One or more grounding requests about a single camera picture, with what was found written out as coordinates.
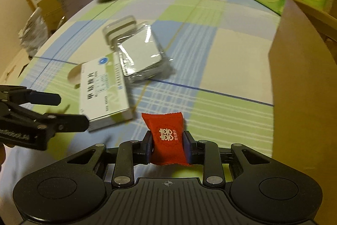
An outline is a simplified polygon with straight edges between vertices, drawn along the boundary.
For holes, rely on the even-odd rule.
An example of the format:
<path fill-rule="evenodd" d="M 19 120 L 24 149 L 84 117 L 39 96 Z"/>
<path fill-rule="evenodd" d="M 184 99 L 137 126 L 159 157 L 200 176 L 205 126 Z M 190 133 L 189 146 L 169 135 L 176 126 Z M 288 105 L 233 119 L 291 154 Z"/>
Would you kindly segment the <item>person left hand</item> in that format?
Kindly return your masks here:
<path fill-rule="evenodd" d="M 3 143 L 0 144 L 0 168 L 6 160 L 6 149 Z"/>

